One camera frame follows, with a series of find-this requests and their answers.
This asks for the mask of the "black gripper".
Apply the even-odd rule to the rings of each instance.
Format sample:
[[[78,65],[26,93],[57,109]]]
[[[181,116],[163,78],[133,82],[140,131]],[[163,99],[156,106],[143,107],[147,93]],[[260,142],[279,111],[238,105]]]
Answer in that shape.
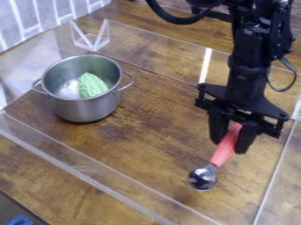
[[[270,67],[250,68],[228,57],[226,86],[200,83],[195,105],[208,113],[208,137],[218,144],[227,133],[228,122],[242,124],[235,153],[244,154],[258,134],[279,137],[287,113],[264,97]]]

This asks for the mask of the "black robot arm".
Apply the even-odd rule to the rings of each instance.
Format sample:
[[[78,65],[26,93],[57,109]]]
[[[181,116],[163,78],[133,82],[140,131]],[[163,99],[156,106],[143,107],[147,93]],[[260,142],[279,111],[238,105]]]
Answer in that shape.
[[[288,115],[264,97],[272,86],[271,62],[290,63],[294,37],[290,31],[293,0],[185,0],[199,12],[220,4],[228,8],[234,48],[228,56],[228,80],[224,86],[200,83],[195,105],[208,112],[208,136],[214,143],[224,137],[228,122],[242,125],[234,151],[247,152],[259,134],[280,135]]]

